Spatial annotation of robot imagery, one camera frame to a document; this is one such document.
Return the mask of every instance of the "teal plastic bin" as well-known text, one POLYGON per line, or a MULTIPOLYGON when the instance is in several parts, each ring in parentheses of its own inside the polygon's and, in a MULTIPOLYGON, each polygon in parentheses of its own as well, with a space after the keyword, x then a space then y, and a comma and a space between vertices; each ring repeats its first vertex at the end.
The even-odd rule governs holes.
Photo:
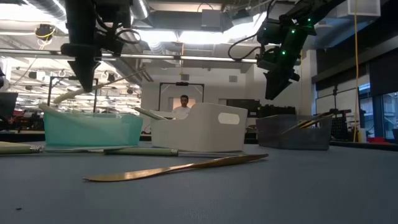
POLYGON ((131 114, 45 112, 46 145, 135 146, 142 118, 131 114))

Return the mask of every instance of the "gray plastic bin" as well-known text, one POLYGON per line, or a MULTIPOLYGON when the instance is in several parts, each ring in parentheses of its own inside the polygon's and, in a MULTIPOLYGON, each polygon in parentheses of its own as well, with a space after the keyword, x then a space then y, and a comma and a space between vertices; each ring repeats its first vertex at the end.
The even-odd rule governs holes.
POLYGON ((312 116, 283 114, 256 120, 260 146, 278 149, 328 150, 331 133, 331 117, 318 123, 317 128, 297 128, 280 135, 312 116))

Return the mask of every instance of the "bin handle cutout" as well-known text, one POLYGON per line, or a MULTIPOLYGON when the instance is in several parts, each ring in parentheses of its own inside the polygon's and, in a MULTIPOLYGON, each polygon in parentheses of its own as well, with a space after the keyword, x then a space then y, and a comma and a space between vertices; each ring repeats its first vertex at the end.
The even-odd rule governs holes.
POLYGON ((218 115, 218 122, 221 124, 239 124, 240 118, 237 114, 220 113, 218 115))

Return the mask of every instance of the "gold knife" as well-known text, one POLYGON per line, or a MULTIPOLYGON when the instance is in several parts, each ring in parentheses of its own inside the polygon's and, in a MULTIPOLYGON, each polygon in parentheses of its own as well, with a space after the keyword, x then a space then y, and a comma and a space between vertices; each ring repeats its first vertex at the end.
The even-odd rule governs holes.
POLYGON ((140 170, 125 172, 122 174, 109 174, 109 175, 97 175, 94 177, 84 177, 83 179, 95 182, 117 182, 126 180, 136 180, 147 177, 153 177, 156 175, 164 174, 167 172, 184 170, 184 169, 203 169, 210 167, 220 167, 220 166, 230 166, 235 164, 242 164, 249 161, 255 161, 264 157, 268 154, 256 154, 256 155, 243 155, 243 156, 233 156, 225 157, 221 159, 212 159, 210 161, 199 162, 194 164, 185 164, 180 166, 164 167, 149 170, 140 170))

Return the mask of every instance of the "gray fabric surface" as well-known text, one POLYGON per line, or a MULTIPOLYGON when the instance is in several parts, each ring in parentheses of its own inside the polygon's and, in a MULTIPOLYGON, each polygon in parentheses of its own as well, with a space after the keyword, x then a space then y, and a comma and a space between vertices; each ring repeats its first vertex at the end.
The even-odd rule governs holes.
POLYGON ((0 223, 398 223, 397 152, 245 151, 270 156, 114 183, 81 178, 208 158, 0 157, 0 223))

